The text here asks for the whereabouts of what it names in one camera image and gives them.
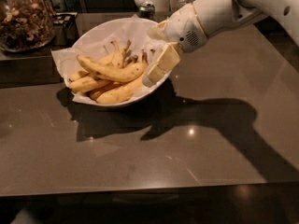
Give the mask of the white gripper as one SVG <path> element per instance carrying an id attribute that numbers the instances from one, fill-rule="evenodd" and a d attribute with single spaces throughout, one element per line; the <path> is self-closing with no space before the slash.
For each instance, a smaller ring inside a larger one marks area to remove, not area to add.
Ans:
<path id="1" fill-rule="evenodd" d="M 169 20 L 161 21 L 147 31 L 150 39 L 166 43 L 146 69 L 142 82 L 152 87 L 164 78 L 181 60 L 184 52 L 193 52 L 203 47 L 208 37 L 204 32 L 193 4 L 177 10 Z"/>

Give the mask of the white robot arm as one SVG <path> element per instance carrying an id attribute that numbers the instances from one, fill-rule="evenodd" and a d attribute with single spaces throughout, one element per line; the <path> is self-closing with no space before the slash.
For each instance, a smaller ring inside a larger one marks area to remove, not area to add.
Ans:
<path id="1" fill-rule="evenodd" d="M 184 53 L 203 47 L 209 38 L 268 16 L 299 45 L 299 0 L 194 0 L 148 30 L 150 38 L 166 44 L 145 71 L 143 84 L 158 83 Z"/>

